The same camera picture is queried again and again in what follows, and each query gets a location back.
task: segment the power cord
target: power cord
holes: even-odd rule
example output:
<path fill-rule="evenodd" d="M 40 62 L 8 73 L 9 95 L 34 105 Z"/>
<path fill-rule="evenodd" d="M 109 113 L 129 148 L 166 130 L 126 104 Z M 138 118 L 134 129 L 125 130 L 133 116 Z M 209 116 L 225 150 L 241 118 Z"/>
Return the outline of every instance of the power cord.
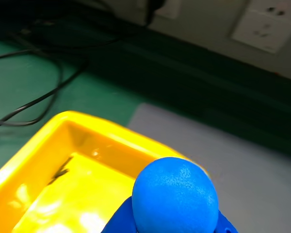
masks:
<path fill-rule="evenodd" d="M 99 4 L 101 4 L 109 12 L 111 12 L 112 15 L 116 18 L 115 11 L 110 5 L 108 5 L 107 3 L 105 3 L 102 0 L 93 0 L 93 1 L 98 2 Z M 165 0 L 148 0 L 146 24 L 145 24 L 144 28 L 146 28 L 149 24 L 152 23 L 155 11 L 160 9 L 164 5 L 164 3 L 165 3 Z M 64 88 L 68 84 L 70 84 L 74 79 L 76 79 L 89 66 L 89 59 L 86 57 L 85 61 L 78 68 L 78 70 L 73 75 L 71 75 L 67 80 L 63 81 L 64 69 L 63 69 L 62 64 L 59 61 L 57 61 L 56 59 L 53 59 L 52 57 L 50 57 L 48 54 L 46 54 L 46 52 L 50 52 L 50 53 L 66 53 L 66 54 L 76 55 L 75 53 L 62 51 L 62 50 L 57 50 L 55 48 L 70 49 L 70 50 L 96 48 L 96 47 L 101 47 L 101 46 L 105 46 L 105 45 L 109 45 L 109 44 L 118 42 L 118 41 L 122 40 L 123 38 L 129 37 L 129 36 L 132 36 L 132 35 L 122 35 L 122 36 L 120 36 L 120 37 L 118 37 L 116 39 L 109 40 L 109 41 L 102 42 L 102 43 L 98 43 L 98 44 L 95 44 L 95 45 L 87 45 L 87 46 L 51 45 L 52 48 L 44 48 L 44 49 L 38 49 L 37 47 L 33 46 L 28 41 L 24 40 L 23 38 L 21 38 L 19 36 L 14 35 L 14 34 L 12 34 L 11 36 L 16 41 L 18 41 L 20 44 L 25 45 L 29 49 L 10 52 L 10 53 L 6 53 L 6 54 L 1 54 L 0 55 L 0 59 L 6 58 L 6 57 L 12 57 L 12 56 L 18 56 L 18 55 L 25 55 L 25 54 L 34 53 L 34 54 L 42 56 L 42 57 L 50 60 L 51 62 L 53 62 L 54 65 L 57 66 L 57 68 L 58 68 L 59 75 L 58 75 L 57 87 L 55 89 L 49 91 L 48 93 L 44 94 L 43 96 L 41 96 L 41 97 L 39 97 L 37 99 L 35 99 L 35 100 L 33 100 L 33 101 L 31 101 L 31 102 L 29 102 L 29 103 L 17 108 L 17 109 L 15 109 L 13 112 L 11 112 L 8 115 L 6 115 L 5 117 L 3 117 L 0 120 L 0 126 L 1 125 L 6 125 L 6 126 L 29 126 L 29 125 L 33 125 L 33 124 L 39 122 L 40 120 L 42 120 L 45 117 L 45 115 L 49 112 L 49 110 L 53 106 L 54 102 L 56 101 L 57 96 L 58 96 L 58 92 L 62 88 Z M 24 122 L 7 122 L 10 118 L 14 117 L 18 113 L 20 113 L 20 112 L 22 112 L 22 111 L 24 111 L 24 110 L 26 110 L 26 109 L 38 104 L 38 103 L 40 103 L 41 101 L 43 101 L 43 100 L 45 100 L 45 99 L 47 99 L 48 97 L 51 97 L 51 96 L 52 96 L 52 98 L 51 98 L 50 102 L 48 103 L 47 107 L 42 112 L 42 114 L 40 114 L 40 116 L 38 116 L 36 119 L 31 120 L 31 121 L 24 121 Z"/>
<path fill-rule="evenodd" d="M 44 49 L 41 50 L 42 52 L 50 52 L 50 53 L 65 53 L 65 54 L 72 54 L 72 55 L 76 55 L 74 53 L 70 53 L 70 52 L 66 52 L 66 51 L 59 51 L 59 50 L 52 50 L 52 49 Z M 29 54 L 29 53 L 36 53 L 35 51 L 32 51 L 31 49 L 27 49 L 27 50 L 21 50 L 21 51 L 16 51 L 16 52 L 10 52 L 10 53 L 6 53 L 6 54 L 2 54 L 0 55 L 0 59 L 1 58 L 5 58 L 5 57 L 11 57 L 11 56 L 18 56 L 18 55 L 24 55 L 24 54 Z M 62 65 L 54 59 L 49 58 L 59 69 L 59 78 L 58 78 L 58 82 L 57 82 L 57 87 L 51 91 L 49 91 L 48 93 L 44 94 L 43 96 L 15 109 L 13 112 L 9 113 L 8 115 L 6 115 L 5 117 L 3 117 L 0 120 L 0 126 L 1 125 L 7 125 L 7 126 L 28 126 L 28 125 L 33 125 L 37 122 L 39 122 L 40 120 L 43 119 L 43 117 L 45 117 L 45 115 L 49 112 L 49 110 L 51 109 L 52 105 L 54 104 L 56 98 L 57 98 L 57 94 L 58 92 L 64 88 L 65 86 L 67 86 L 68 84 L 70 84 L 73 80 L 75 80 L 82 72 L 84 72 L 87 67 L 89 66 L 89 59 L 86 57 L 85 61 L 82 63 L 82 65 L 78 68 L 78 70 L 72 74 L 67 80 L 63 81 L 63 67 Z M 6 122 L 7 120 L 9 120 L 10 118 L 12 118 L 13 116 L 15 116 L 16 114 L 40 103 L 41 101 L 45 100 L 46 98 L 52 96 L 51 101 L 48 103 L 46 109 L 43 111 L 43 113 L 37 117 L 34 120 L 31 121 L 25 121 L 25 122 Z"/>

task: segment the white wall outlet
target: white wall outlet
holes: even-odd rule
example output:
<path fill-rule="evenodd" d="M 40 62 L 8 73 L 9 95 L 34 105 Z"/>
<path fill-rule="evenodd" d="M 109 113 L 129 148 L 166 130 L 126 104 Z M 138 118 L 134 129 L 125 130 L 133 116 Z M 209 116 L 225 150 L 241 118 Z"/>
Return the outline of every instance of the white wall outlet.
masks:
<path fill-rule="evenodd" d="M 176 19 L 179 16 L 182 0 L 166 0 L 165 5 L 155 12 L 156 15 L 169 19 Z M 145 9 L 147 0 L 137 0 L 137 7 Z"/>
<path fill-rule="evenodd" d="M 276 53 L 291 37 L 291 0 L 252 0 L 232 38 Z"/>

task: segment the blue object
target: blue object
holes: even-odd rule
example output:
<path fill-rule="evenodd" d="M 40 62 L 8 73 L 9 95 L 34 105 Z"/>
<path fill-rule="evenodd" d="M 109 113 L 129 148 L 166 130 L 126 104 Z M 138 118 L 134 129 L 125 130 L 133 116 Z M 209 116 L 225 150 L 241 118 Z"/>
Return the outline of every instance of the blue object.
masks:
<path fill-rule="evenodd" d="M 238 233 L 235 227 L 219 212 L 219 218 L 215 233 Z"/>
<path fill-rule="evenodd" d="M 131 197 L 118 208 L 102 233 L 137 233 L 132 214 Z"/>
<path fill-rule="evenodd" d="M 218 198 L 207 174 L 179 158 L 163 158 L 137 177 L 132 209 L 139 233 L 213 233 Z"/>

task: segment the socket hole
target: socket hole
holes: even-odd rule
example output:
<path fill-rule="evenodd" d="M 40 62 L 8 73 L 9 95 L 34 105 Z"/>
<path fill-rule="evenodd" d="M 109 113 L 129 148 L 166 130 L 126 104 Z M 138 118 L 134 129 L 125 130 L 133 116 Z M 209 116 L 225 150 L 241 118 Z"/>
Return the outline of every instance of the socket hole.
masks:
<path fill-rule="evenodd" d="M 284 11 L 279 11 L 279 12 L 277 13 L 278 16 L 283 16 L 283 15 L 285 15 L 285 14 L 286 14 L 286 12 L 284 12 Z"/>
<path fill-rule="evenodd" d="M 274 7 L 267 8 L 267 11 L 268 11 L 268 12 L 274 12 L 274 10 L 275 10 Z"/>

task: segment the green floor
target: green floor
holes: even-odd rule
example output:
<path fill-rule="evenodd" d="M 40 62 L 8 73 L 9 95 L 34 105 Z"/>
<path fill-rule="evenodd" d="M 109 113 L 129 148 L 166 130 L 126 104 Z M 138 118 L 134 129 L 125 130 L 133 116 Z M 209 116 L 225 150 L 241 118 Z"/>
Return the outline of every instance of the green floor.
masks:
<path fill-rule="evenodd" d="M 15 50 L 0 43 L 0 53 Z M 75 67 L 66 64 L 66 76 Z M 52 63 L 32 55 L 0 60 L 0 118 L 15 108 L 45 94 L 56 84 Z M 48 117 L 28 127 L 0 127 L 0 167 L 13 156 L 53 115 L 76 110 L 126 125 L 145 98 L 84 73 L 63 90 Z M 14 120 L 34 119 L 44 108 L 41 103 L 17 115 Z"/>
<path fill-rule="evenodd" d="M 57 43 L 92 44 L 110 38 L 77 21 L 42 30 Z M 12 50 L 17 48 L 0 42 L 0 53 Z M 150 31 L 88 52 L 90 67 L 61 92 L 43 122 L 0 127 L 0 167 L 56 113 L 76 110 L 127 125 L 142 102 L 291 155 L 290 80 Z M 78 61 L 63 61 L 68 76 Z M 0 117 L 52 89 L 56 75 L 51 63 L 36 56 L 0 60 Z M 14 120 L 34 118 L 45 104 Z"/>

